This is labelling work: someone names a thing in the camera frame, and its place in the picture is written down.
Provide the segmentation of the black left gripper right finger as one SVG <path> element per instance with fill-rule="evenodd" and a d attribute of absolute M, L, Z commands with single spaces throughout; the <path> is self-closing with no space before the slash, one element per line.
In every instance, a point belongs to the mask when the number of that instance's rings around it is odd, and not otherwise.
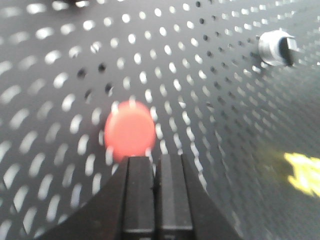
<path fill-rule="evenodd" d="M 241 239 L 184 154 L 163 154 L 156 167 L 156 239 Z"/>

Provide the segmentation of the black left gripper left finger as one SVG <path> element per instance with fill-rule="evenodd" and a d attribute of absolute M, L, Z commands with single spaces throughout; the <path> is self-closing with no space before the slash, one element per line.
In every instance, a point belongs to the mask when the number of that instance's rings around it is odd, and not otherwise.
<path fill-rule="evenodd" d="M 153 188 L 154 175 L 149 158 L 125 158 L 92 199 L 38 239 L 153 240 Z"/>

